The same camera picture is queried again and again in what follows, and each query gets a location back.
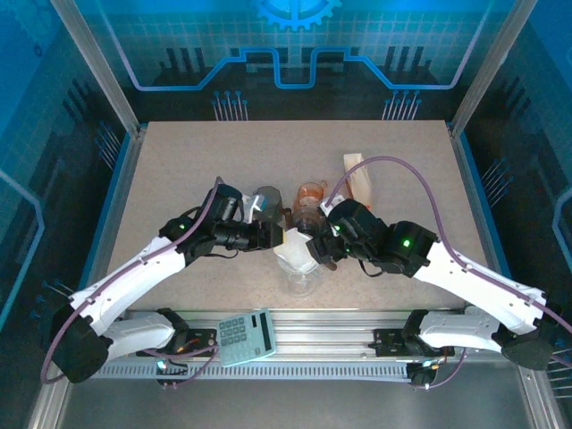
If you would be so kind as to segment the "light blue calculator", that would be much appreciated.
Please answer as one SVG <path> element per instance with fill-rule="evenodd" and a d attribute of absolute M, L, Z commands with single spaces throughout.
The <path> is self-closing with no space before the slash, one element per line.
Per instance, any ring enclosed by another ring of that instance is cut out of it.
<path fill-rule="evenodd" d="M 243 365 L 277 352 L 273 319 L 268 308 L 223 319 L 216 330 L 222 367 Z"/>

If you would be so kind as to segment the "grey metal base plate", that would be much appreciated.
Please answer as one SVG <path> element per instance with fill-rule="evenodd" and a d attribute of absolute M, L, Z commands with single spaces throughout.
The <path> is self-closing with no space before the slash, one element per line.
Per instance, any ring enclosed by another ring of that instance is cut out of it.
<path fill-rule="evenodd" d="M 336 381 L 147 381 L 72 388 L 61 429 L 532 429 L 510 369 L 469 367 L 445 386 Z"/>

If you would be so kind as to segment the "blue table edge strip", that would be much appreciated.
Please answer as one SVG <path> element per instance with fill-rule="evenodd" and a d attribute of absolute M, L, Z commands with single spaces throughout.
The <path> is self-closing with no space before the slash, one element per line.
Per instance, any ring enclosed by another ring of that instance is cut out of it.
<path fill-rule="evenodd" d="M 492 216 L 491 206 L 485 196 L 484 185 L 478 172 L 475 157 L 465 133 L 458 137 L 459 167 L 462 170 L 469 205 L 475 219 L 484 256 L 491 269 L 509 278 L 512 272 Z"/>
<path fill-rule="evenodd" d="M 110 264 L 116 235 L 121 223 L 125 200 L 122 196 L 125 160 L 131 149 L 130 137 L 123 139 L 97 221 L 77 291 L 83 291 L 105 277 Z"/>

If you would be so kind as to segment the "smoky grey plastic coffee dripper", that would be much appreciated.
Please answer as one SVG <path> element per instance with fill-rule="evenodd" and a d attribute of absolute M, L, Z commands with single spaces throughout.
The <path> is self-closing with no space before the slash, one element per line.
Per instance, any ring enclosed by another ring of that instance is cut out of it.
<path fill-rule="evenodd" d="M 292 215 L 293 227 L 310 237 L 317 236 L 324 227 L 324 214 L 317 206 L 301 206 Z"/>

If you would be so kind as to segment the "white paper coffee filter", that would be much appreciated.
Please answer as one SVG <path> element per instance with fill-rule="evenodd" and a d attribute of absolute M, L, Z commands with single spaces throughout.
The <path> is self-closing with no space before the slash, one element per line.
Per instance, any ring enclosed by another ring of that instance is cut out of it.
<path fill-rule="evenodd" d="M 275 255 L 277 253 L 290 253 L 296 250 L 308 252 L 306 243 L 311 240 L 310 236 L 298 232 L 296 228 L 292 228 L 287 230 L 283 234 L 283 237 L 285 238 L 284 243 L 280 247 L 273 249 Z"/>

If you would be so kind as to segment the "cream and orange filter box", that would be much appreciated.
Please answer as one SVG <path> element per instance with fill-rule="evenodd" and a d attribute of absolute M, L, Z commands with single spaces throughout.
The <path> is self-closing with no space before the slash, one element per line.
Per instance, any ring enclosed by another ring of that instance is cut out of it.
<path fill-rule="evenodd" d="M 343 156 L 345 172 L 348 172 L 357 164 L 362 163 L 364 160 L 365 158 L 361 153 L 345 154 Z M 359 169 L 356 169 L 356 171 L 354 171 L 348 177 L 348 179 L 346 179 L 346 184 L 349 194 L 354 200 L 363 204 L 368 209 L 373 208 L 373 187 L 366 166 L 362 166 Z"/>

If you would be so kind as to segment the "blue printed circuit panel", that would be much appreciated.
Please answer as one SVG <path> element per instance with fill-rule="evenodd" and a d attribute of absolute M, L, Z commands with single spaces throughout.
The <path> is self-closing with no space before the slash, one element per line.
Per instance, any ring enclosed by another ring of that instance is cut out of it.
<path fill-rule="evenodd" d="M 135 114 L 450 121 L 514 0 L 76 0 Z"/>

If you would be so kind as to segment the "blue translucent side panel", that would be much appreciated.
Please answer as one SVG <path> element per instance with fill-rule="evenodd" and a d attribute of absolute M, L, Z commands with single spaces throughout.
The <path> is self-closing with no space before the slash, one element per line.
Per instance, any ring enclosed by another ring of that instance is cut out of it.
<path fill-rule="evenodd" d="M 572 325 L 572 0 L 537 0 L 464 135 L 501 271 Z"/>
<path fill-rule="evenodd" d="M 125 138 L 51 0 L 0 0 L 0 332 L 50 243 L 98 218 Z"/>

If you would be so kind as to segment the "aluminium mounting rail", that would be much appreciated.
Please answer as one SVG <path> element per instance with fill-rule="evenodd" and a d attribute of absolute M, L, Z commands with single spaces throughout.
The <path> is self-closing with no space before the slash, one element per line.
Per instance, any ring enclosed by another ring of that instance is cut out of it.
<path fill-rule="evenodd" d="M 273 309 L 273 361 L 366 361 L 375 329 L 398 329 L 410 312 L 358 309 Z"/>

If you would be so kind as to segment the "aluminium frame post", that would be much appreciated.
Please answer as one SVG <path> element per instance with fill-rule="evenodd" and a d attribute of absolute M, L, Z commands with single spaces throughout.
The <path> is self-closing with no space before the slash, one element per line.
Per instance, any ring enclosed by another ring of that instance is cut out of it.
<path fill-rule="evenodd" d="M 450 125 L 450 136 L 453 139 L 458 139 L 466 128 L 537 2 L 538 0 L 515 0 L 453 117 Z"/>
<path fill-rule="evenodd" d="M 139 120 L 79 7 L 73 0 L 50 0 L 50 3 L 103 90 L 120 123 L 132 139 L 137 139 L 141 129 Z"/>

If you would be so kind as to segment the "smoky grey hexagonal coffee server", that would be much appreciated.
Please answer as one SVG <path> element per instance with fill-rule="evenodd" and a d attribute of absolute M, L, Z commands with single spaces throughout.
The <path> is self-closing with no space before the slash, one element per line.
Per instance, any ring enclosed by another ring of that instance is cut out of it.
<path fill-rule="evenodd" d="M 260 222 L 282 223 L 285 211 L 281 192 L 273 186 L 263 186 L 254 191 L 258 197 L 254 218 Z"/>

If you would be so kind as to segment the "clear glass coffee server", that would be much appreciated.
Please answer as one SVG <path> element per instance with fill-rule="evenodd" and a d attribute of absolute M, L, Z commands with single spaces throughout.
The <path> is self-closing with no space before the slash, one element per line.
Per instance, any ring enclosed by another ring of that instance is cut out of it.
<path fill-rule="evenodd" d="M 286 272 L 282 281 L 282 290 L 296 298 L 311 295 L 322 280 L 321 273 L 314 270 L 310 273 Z"/>

